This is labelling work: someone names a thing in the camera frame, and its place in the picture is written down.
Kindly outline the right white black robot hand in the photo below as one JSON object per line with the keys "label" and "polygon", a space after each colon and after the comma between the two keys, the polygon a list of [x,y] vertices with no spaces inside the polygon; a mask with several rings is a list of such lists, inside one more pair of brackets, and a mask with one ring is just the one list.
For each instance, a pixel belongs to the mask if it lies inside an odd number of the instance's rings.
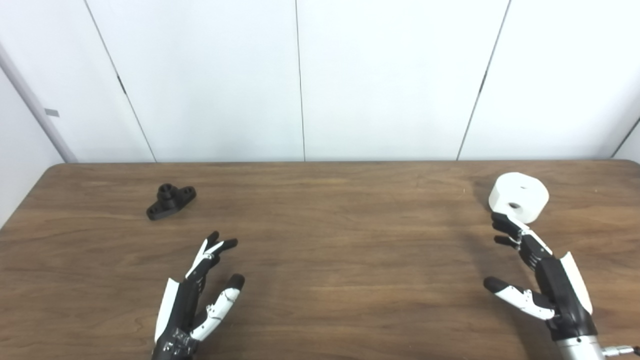
{"label": "right white black robot hand", "polygon": [[544,321],[554,342],[579,337],[596,337],[593,307],[570,253],[554,255],[546,243],[526,224],[512,215],[491,213],[494,242],[517,251],[522,262],[534,272],[539,291],[526,289],[487,276],[483,286],[494,296],[529,316]]}

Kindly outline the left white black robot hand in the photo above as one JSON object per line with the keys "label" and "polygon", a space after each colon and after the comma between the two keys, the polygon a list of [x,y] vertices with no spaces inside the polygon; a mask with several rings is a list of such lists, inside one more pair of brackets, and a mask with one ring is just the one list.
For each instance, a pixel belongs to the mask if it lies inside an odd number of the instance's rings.
{"label": "left white black robot hand", "polygon": [[238,245],[236,238],[220,240],[214,231],[203,240],[183,280],[169,278],[158,310],[153,360],[193,360],[200,344],[222,323],[237,301],[245,276],[234,273],[215,302],[197,312],[209,271],[221,253]]}

